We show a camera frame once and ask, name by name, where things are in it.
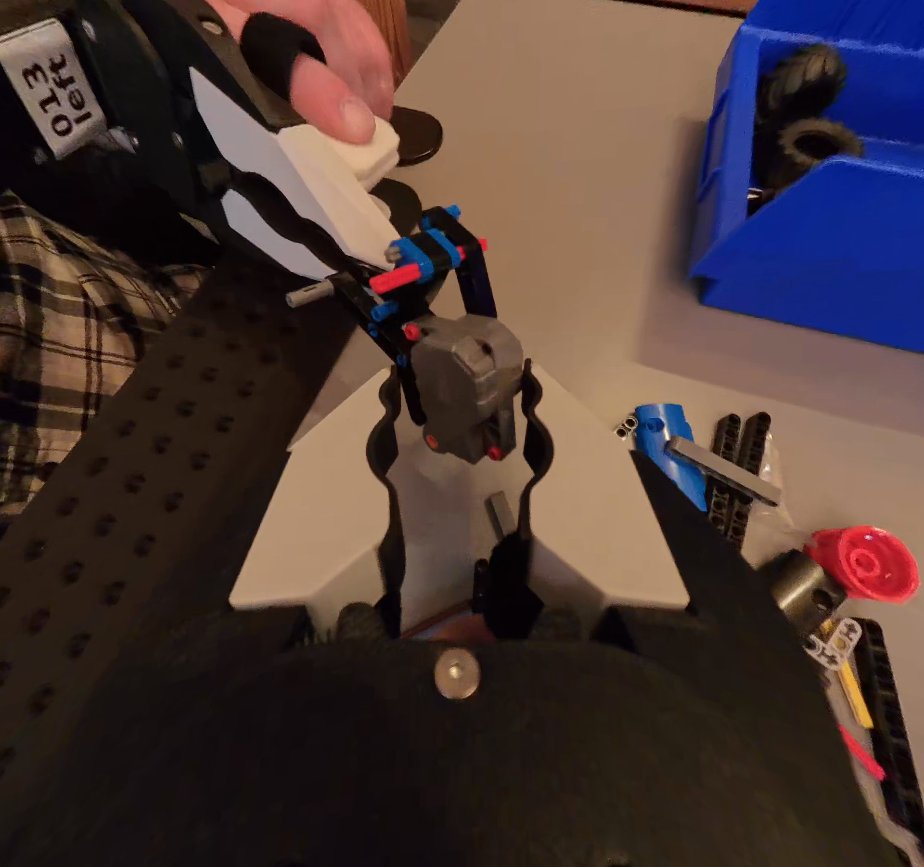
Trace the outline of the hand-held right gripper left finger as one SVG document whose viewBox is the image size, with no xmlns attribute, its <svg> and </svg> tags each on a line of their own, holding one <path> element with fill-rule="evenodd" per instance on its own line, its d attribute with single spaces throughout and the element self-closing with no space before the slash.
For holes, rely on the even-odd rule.
<svg viewBox="0 0 924 867">
<path fill-rule="evenodd" d="M 397 370 L 381 370 L 290 446 L 231 607 L 301 607 L 324 637 L 344 607 L 364 604 L 398 637 L 406 553 L 387 475 L 400 411 Z"/>
</svg>

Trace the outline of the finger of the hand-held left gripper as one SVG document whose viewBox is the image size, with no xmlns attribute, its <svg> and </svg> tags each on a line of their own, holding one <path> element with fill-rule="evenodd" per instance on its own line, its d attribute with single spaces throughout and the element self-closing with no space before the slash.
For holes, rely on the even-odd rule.
<svg viewBox="0 0 924 867">
<path fill-rule="evenodd" d="M 355 261 L 387 265 L 398 232 L 371 189 L 398 164 L 399 136 L 376 119 L 370 142 L 355 145 L 302 123 L 272 133 L 197 69 L 191 69 L 196 108 L 225 161 L 231 187 L 274 187 L 300 209 L 316 199 L 336 219 L 341 246 Z"/>
<path fill-rule="evenodd" d="M 228 229 L 284 270 L 321 281 L 337 273 L 361 275 L 342 248 L 336 219 L 316 199 L 296 208 L 274 187 L 231 187 L 221 197 Z"/>
</svg>

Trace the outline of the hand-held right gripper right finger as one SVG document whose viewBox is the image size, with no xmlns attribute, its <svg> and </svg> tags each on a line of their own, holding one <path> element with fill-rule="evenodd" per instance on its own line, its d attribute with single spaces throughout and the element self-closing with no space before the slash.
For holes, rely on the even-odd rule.
<svg viewBox="0 0 924 867">
<path fill-rule="evenodd" d="M 527 639 L 545 610 L 564 609 L 589 632 L 611 607 L 685 609 L 635 452 L 531 361 L 519 402 L 529 476 L 514 530 L 489 559 L 482 614 L 491 634 Z"/>
</svg>

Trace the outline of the toy brick motor assembly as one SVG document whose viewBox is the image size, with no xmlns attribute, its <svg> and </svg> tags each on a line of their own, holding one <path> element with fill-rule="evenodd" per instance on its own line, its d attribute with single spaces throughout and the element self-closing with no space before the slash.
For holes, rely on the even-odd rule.
<svg viewBox="0 0 924 867">
<path fill-rule="evenodd" d="M 497 317 L 486 248 L 456 205 L 435 206 L 388 247 L 391 270 L 336 272 L 285 298 L 292 308 L 335 298 L 397 368 L 427 445 L 472 465 L 514 450 L 525 364 Z"/>
</svg>

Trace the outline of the grey desk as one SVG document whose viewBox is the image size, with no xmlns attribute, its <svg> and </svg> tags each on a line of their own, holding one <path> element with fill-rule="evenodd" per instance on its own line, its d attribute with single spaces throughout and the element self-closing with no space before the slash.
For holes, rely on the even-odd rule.
<svg viewBox="0 0 924 867">
<path fill-rule="evenodd" d="M 922 359 L 701 310 L 682 288 L 687 195 L 734 22 L 604 0 L 462 0 L 402 89 L 445 111 L 411 180 L 489 238 L 506 317 L 608 422 L 679 400 L 699 431 L 770 411 L 811 527 L 871 522 L 922 547 Z M 277 671 L 306 865 L 899 865 L 815 667 L 742 558 L 674 532 L 716 607 L 666 615 L 642 654 L 476 648 L 440 697 L 436 647 L 299 653 Z"/>
</svg>

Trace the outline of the person's left hand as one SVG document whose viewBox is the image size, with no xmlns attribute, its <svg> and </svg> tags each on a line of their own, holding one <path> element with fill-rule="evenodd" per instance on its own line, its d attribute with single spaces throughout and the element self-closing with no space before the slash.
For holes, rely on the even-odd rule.
<svg viewBox="0 0 924 867">
<path fill-rule="evenodd" d="M 307 123 L 364 145 L 394 107 L 391 56 L 357 0 L 203 0 L 248 44 L 255 74 Z"/>
</svg>

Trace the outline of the grey flat toy bar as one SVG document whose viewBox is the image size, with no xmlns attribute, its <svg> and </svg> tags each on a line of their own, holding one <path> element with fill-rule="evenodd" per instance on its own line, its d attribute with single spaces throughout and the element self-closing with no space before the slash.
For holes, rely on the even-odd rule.
<svg viewBox="0 0 924 867">
<path fill-rule="evenodd" d="M 518 521 L 504 491 L 488 495 L 484 506 L 498 543 L 517 531 Z"/>
</svg>

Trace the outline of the blue curved toy panel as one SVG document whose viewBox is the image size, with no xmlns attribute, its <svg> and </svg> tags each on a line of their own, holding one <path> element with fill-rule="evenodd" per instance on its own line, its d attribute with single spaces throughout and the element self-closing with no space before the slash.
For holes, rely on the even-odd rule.
<svg viewBox="0 0 924 867">
<path fill-rule="evenodd" d="M 674 437 L 694 440 L 683 407 L 675 403 L 643 404 L 635 409 L 634 416 L 638 422 L 634 432 L 636 449 L 651 459 L 705 513 L 705 476 L 698 466 L 677 457 L 668 446 Z"/>
</svg>

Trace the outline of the dark grey toy beam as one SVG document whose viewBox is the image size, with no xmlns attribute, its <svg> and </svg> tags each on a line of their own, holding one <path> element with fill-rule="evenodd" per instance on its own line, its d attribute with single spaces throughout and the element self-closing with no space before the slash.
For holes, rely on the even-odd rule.
<svg viewBox="0 0 924 867">
<path fill-rule="evenodd" d="M 685 437 L 669 438 L 665 449 L 672 456 L 698 468 L 703 474 L 760 503 L 778 507 L 783 500 L 782 490 L 745 468 L 739 467 Z"/>
</svg>

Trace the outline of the brown toy axle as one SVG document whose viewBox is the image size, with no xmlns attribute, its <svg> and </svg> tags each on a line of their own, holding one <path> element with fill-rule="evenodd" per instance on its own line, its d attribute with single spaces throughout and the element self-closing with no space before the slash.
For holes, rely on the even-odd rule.
<svg viewBox="0 0 924 867">
<path fill-rule="evenodd" d="M 451 630 L 457 622 L 470 616 L 471 603 L 469 601 L 455 604 L 407 628 L 401 633 L 401 639 L 418 641 L 440 639 L 445 630 Z"/>
</svg>

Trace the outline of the black dimpled mat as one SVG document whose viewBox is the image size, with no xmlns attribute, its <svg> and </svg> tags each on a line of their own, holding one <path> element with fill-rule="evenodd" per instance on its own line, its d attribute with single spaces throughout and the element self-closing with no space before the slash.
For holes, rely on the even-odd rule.
<svg viewBox="0 0 924 867">
<path fill-rule="evenodd" d="M 2 865 L 149 598 L 281 458 L 353 335 L 228 259 L 2 538 Z"/>
</svg>

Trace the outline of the black toy cylinder piece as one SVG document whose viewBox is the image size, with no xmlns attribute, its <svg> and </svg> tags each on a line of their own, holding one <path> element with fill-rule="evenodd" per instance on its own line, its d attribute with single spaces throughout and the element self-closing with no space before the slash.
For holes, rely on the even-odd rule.
<svg viewBox="0 0 924 867">
<path fill-rule="evenodd" d="M 777 555 L 757 575 L 798 637 L 808 637 L 830 621 L 847 600 L 845 588 L 801 550 Z"/>
</svg>

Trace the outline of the person's plaid shirt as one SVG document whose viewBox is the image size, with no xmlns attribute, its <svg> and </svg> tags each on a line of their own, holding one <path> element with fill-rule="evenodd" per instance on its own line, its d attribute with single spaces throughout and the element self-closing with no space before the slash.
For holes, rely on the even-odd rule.
<svg viewBox="0 0 924 867">
<path fill-rule="evenodd" d="M 1 204 L 1 514 L 6 527 L 69 455 L 210 272 L 148 262 Z"/>
</svg>

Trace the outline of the white toy connector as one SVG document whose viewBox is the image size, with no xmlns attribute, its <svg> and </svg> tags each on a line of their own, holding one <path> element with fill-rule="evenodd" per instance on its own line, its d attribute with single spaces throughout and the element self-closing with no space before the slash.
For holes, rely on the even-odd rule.
<svg viewBox="0 0 924 867">
<path fill-rule="evenodd" d="M 810 634 L 803 642 L 806 655 L 824 670 L 836 672 L 852 657 L 863 630 L 855 619 L 839 619 L 830 633 Z"/>
</svg>

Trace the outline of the red toy wheel hub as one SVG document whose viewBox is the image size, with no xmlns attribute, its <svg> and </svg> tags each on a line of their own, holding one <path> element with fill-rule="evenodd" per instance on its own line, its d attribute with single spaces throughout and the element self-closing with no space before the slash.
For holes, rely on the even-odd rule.
<svg viewBox="0 0 924 867">
<path fill-rule="evenodd" d="M 803 552 L 852 599 L 902 605 L 920 585 L 917 560 L 900 539 L 882 529 L 816 531 Z"/>
</svg>

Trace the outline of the yellow toy axle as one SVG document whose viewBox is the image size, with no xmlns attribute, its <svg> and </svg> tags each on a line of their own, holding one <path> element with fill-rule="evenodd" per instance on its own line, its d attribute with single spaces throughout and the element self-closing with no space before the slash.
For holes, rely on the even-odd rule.
<svg viewBox="0 0 924 867">
<path fill-rule="evenodd" d="M 870 709 L 865 701 L 852 664 L 846 661 L 840 665 L 836 671 L 836 677 L 854 720 L 863 729 L 868 732 L 872 731 L 873 721 Z"/>
</svg>

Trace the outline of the red toy axle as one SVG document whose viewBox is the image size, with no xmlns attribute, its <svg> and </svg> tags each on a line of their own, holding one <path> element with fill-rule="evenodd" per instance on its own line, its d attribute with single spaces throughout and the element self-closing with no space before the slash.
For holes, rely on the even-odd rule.
<svg viewBox="0 0 924 867">
<path fill-rule="evenodd" d="M 858 763 L 874 781 L 882 783 L 886 779 L 886 774 L 882 766 L 879 765 L 873 755 L 851 734 L 846 726 L 838 723 L 837 727 L 842 741 L 854 761 Z"/>
</svg>

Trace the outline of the long black toy beam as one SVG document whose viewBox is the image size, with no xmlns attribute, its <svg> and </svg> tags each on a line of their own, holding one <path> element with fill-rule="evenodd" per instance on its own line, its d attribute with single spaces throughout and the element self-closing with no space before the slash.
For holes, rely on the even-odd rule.
<svg viewBox="0 0 924 867">
<path fill-rule="evenodd" d="M 881 788 L 888 815 L 923 843 L 923 802 L 901 700 L 882 626 L 856 618 L 860 639 L 854 650 L 860 690 L 872 718 L 872 750 L 884 769 Z"/>
</svg>

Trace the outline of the blue storage bin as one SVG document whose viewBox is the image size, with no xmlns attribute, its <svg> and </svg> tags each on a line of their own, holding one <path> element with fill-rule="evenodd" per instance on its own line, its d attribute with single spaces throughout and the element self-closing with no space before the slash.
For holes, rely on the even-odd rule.
<svg viewBox="0 0 924 867">
<path fill-rule="evenodd" d="M 922 351 L 922 0 L 758 0 L 719 64 L 688 275 L 716 309 Z M 865 145 L 779 193 L 754 178 L 757 86 L 834 47 L 847 83 L 817 117 Z"/>
</svg>

